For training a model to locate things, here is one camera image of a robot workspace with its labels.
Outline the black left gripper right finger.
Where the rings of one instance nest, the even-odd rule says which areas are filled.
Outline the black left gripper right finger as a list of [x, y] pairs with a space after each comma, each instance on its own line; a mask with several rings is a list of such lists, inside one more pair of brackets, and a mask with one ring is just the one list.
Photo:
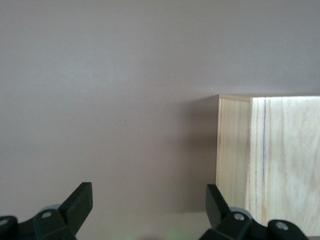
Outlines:
[[274, 219], [267, 226], [242, 208], [230, 208], [215, 184], [206, 186], [205, 210], [210, 223], [201, 240], [307, 240], [292, 222]]

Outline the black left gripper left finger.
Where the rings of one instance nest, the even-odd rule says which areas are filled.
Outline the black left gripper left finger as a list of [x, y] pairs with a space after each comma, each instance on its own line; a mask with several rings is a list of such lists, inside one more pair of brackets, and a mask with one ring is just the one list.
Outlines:
[[75, 240], [93, 209], [91, 182], [81, 183], [57, 208], [40, 211], [24, 222], [13, 215], [0, 217], [2, 240]]

